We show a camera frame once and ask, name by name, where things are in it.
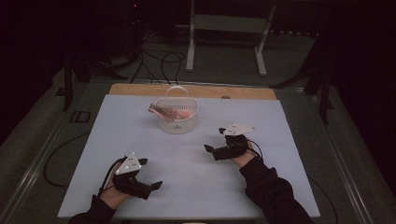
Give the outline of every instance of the person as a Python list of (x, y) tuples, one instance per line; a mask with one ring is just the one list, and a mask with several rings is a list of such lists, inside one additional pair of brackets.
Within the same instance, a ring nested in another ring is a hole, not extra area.
[[(311, 224), (314, 223), (304, 208), (294, 199), (291, 184), (277, 176), (275, 168), (266, 167), (250, 150), (240, 157), (231, 159), (239, 166), (239, 172), (246, 180), (245, 193), (257, 204), (269, 223)], [(107, 183), (112, 186), (111, 178)], [(69, 224), (110, 223), (117, 208), (131, 195), (115, 188), (109, 188), (97, 197), (92, 196), (91, 208), (69, 220)]]

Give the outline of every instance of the black sleeve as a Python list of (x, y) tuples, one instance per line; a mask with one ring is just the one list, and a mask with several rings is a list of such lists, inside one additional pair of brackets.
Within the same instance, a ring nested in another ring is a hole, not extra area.
[(116, 210), (109, 207), (100, 198), (92, 196), (91, 208), (86, 213), (78, 214), (69, 220), (69, 224), (103, 224), (110, 223)]
[(270, 223), (314, 223), (294, 199), (291, 184), (278, 177), (276, 169), (268, 169), (255, 158), (240, 172), (247, 182), (246, 195), (262, 209)]

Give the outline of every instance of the white paper sheet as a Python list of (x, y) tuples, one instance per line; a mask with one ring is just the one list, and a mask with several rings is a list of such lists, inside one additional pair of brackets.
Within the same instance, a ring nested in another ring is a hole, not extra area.
[(245, 195), (245, 180), (231, 161), (214, 161), (204, 144), (223, 147), (219, 128), (232, 122), (254, 126), (246, 137), (262, 149), (265, 164), (289, 180), (296, 200), (311, 217), (320, 216), (289, 124), (279, 101), (198, 98), (198, 122), (185, 134), (169, 134), (148, 112), (158, 97), (107, 95), (81, 155), (59, 217), (90, 207), (110, 165), (135, 152), (147, 158), (136, 177), (163, 181), (148, 200), (131, 198), (115, 217), (130, 219), (256, 218), (262, 211)]

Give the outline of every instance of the wooden edge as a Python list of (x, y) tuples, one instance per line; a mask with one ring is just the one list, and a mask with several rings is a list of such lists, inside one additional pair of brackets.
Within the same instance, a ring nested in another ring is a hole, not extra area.
[[(164, 96), (169, 87), (169, 85), (116, 83), (111, 87), (109, 94)], [(264, 88), (195, 85), (183, 85), (182, 87), (189, 92), (191, 97), (195, 98), (276, 100), (274, 91)], [(168, 92), (168, 96), (186, 96), (186, 93), (182, 90), (174, 89)]]

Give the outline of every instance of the hand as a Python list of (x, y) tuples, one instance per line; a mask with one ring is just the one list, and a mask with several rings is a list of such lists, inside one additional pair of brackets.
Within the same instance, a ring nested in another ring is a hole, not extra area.
[(126, 199), (131, 197), (131, 195), (122, 193), (121, 191), (117, 190), (114, 187), (114, 183), (112, 180), (113, 175), (114, 175), (114, 172), (117, 171), (117, 169), (119, 169), (120, 166), (121, 166), (121, 163), (114, 166), (113, 173), (112, 173), (108, 183), (106, 184), (106, 187), (105, 187), (106, 190), (104, 190), (102, 192), (102, 194), (100, 195), (100, 199), (103, 202), (105, 202), (112, 209), (117, 209)]
[[(249, 141), (247, 141), (247, 145), (250, 147), (250, 148), (253, 148), (252, 147), (252, 145), (251, 145), (251, 143), (249, 142)], [(245, 152), (245, 154), (243, 154), (242, 156), (239, 156), (239, 157), (237, 157), (237, 158), (232, 158), (231, 160), (233, 161), (233, 162), (235, 162), (238, 166), (239, 166), (239, 168), (242, 168), (242, 167), (244, 167), (249, 161), (251, 161), (254, 157), (256, 157), (256, 154), (254, 154), (252, 151), (250, 151), (250, 150), (247, 150), (246, 152)]]

